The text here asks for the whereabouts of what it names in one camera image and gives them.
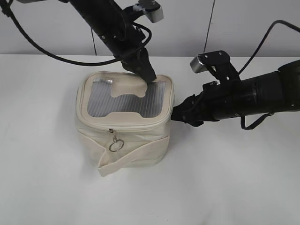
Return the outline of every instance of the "white tabletop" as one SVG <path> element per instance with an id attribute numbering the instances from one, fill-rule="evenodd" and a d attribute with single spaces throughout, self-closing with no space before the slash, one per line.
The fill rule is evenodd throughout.
<path id="1" fill-rule="evenodd" d="M 191 59 L 150 59 L 158 74 L 173 78 L 176 104 L 214 80 L 194 74 Z M 232 63 L 239 69 L 246 60 Z M 256 58 L 241 78 L 293 60 Z M 74 126 L 77 87 L 99 70 L 123 71 L 119 63 L 80 67 L 43 55 L 0 55 L 1 225 L 300 223 L 300 112 L 277 113 L 253 131 L 241 130 L 239 119 L 198 128 L 172 122 L 162 162 L 102 178 Z"/>

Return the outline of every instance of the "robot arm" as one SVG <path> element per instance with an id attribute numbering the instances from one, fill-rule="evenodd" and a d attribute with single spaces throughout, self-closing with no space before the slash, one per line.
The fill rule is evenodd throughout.
<path id="1" fill-rule="evenodd" d="M 18 0 L 31 3 L 43 0 Z M 120 59 L 123 67 L 139 75 L 147 83 L 156 79 L 149 62 L 148 51 L 144 47 L 146 38 L 140 28 L 147 28 L 134 23 L 138 17 L 146 15 L 153 23 L 163 19 L 161 6 L 154 0 L 139 0 L 139 4 L 122 10 L 114 0 L 60 0 L 70 3 L 95 31 L 104 44 Z"/>
<path id="2" fill-rule="evenodd" d="M 29 3 L 41 0 L 18 1 Z M 163 18 L 162 9 L 156 1 L 139 0 L 139 4 L 127 7 L 124 10 L 113 0 L 60 1 L 70 2 L 74 6 L 111 50 L 114 57 L 122 62 L 126 70 L 139 75 L 148 83 L 156 78 L 149 62 L 148 52 L 144 48 L 147 42 L 142 43 L 145 36 L 140 28 L 148 31 L 150 37 L 151 32 L 149 29 L 134 23 L 142 15 L 146 15 L 153 23 L 160 21 Z M 3 9 L 3 13 L 13 19 L 13 13 L 6 0 L 0 0 L 0 7 Z M 217 81 L 213 81 L 203 85 L 203 92 L 198 96 L 190 96 L 182 104 L 174 107 L 172 120 L 182 121 L 198 127 L 204 121 L 219 121 L 241 117 L 242 129 L 251 130 L 274 113 L 300 111 L 300 60 L 266 75 L 247 80 L 240 79 L 240 73 L 255 57 L 271 29 L 277 23 L 300 32 L 300 28 L 293 24 L 286 21 L 275 21 L 268 29 L 255 53 L 240 72 L 236 71 L 230 63 L 229 55 L 224 51 L 197 55 L 191 62 L 193 71 L 200 73 L 208 70 L 219 80 L 219 84 Z M 266 114 L 246 127 L 245 116 L 260 113 Z"/>

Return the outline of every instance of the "white wall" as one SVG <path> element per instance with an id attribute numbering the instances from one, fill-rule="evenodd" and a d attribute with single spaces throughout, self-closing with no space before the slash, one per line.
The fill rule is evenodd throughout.
<path id="1" fill-rule="evenodd" d="M 137 0 L 117 0 L 122 8 Z M 152 56 L 194 56 L 203 50 L 213 0 L 159 0 L 163 21 L 139 23 L 153 31 Z M 249 56 L 270 24 L 284 19 L 300 26 L 299 0 L 216 0 L 207 51 L 223 49 L 231 56 Z M 12 5 L 29 35 L 55 54 L 94 53 L 90 28 L 70 4 L 57 0 Z M 111 55 L 96 38 L 99 55 Z M 39 53 L 20 35 L 10 19 L 0 15 L 0 53 Z M 300 34 L 278 25 L 260 56 L 299 56 Z"/>

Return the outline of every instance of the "zipper ring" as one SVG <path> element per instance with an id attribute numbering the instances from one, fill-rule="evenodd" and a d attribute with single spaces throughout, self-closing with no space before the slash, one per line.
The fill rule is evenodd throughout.
<path id="1" fill-rule="evenodd" d="M 118 147 L 116 150 L 112 150 L 113 145 L 114 145 L 114 144 L 117 144 L 117 143 L 121 143 L 121 146 Z M 117 151 L 120 151 L 120 150 L 124 147 L 124 144 L 125 144 L 125 142 L 124 142 L 122 139 L 113 140 L 113 142 L 112 142 L 111 145 L 109 146 L 109 151 L 111 151 L 111 152 L 117 152 Z"/>

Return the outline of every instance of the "bag handle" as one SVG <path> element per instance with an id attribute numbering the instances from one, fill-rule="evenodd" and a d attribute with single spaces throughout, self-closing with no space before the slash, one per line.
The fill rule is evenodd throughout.
<path id="1" fill-rule="evenodd" d="M 109 156 L 107 154 L 107 151 L 103 154 L 103 156 L 100 159 L 100 162 L 98 164 L 98 171 L 101 174 L 102 177 L 105 177 L 109 174 L 112 174 L 114 172 L 117 172 L 119 169 L 126 166 L 128 163 L 131 163 L 132 161 L 135 161 L 148 153 L 153 153 L 155 151 L 160 151 L 161 149 L 166 149 L 169 144 L 170 137 L 165 137 L 153 142 L 150 142 L 148 144 L 145 144 L 132 152 L 128 153 L 127 155 L 123 156 L 122 158 L 118 159 L 117 161 L 113 163 L 109 162 Z"/>
<path id="2" fill-rule="evenodd" d="M 170 137 L 167 136 L 165 138 L 150 142 L 111 163 L 108 155 L 108 150 L 106 148 L 101 146 L 90 137 L 82 133 L 79 134 L 81 141 L 85 143 L 85 145 L 87 145 L 94 153 L 93 156 L 96 156 L 98 160 L 100 158 L 100 161 L 98 163 L 98 171 L 102 177 L 117 172 L 119 169 L 125 167 L 128 163 L 131 163 L 132 161 L 135 161 L 149 153 L 160 151 L 161 149 L 166 149 L 170 140 Z"/>

